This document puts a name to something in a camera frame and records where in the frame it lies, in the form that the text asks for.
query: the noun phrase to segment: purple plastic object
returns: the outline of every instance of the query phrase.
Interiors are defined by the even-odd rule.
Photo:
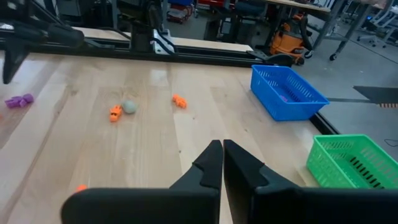
[[[8,108],[15,108],[15,107],[18,107],[18,106],[19,106],[18,101],[13,100],[13,99],[6,100],[5,103],[6,103],[6,105],[7,105]]]
[[[27,103],[33,103],[33,101],[34,101],[34,98],[33,98],[32,94],[30,94],[30,93],[25,94],[25,95],[23,96],[23,99],[24,99]]]
[[[13,96],[11,97],[12,100],[16,100],[17,102],[20,102],[23,98],[21,96]]]
[[[22,99],[22,100],[19,102],[19,107],[25,107],[26,104],[27,104],[26,100]]]

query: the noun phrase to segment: floor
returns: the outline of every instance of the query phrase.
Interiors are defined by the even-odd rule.
[[[192,17],[183,25],[166,24],[166,27],[173,36],[202,39],[205,25],[206,18]],[[340,33],[344,34],[347,28],[341,25]],[[267,32],[261,32],[253,38],[252,44],[264,43],[266,35]],[[305,65],[294,67],[294,70],[328,98],[366,100],[353,89],[355,85],[398,88],[398,48],[391,45],[386,49],[372,47],[366,41],[357,42],[357,36],[352,37],[333,62],[329,61],[329,56],[339,42],[325,40]],[[398,160],[398,147],[394,147],[394,142],[385,142],[386,139],[398,140],[398,109],[380,108],[370,103],[332,101],[320,112],[342,134],[367,134]]]

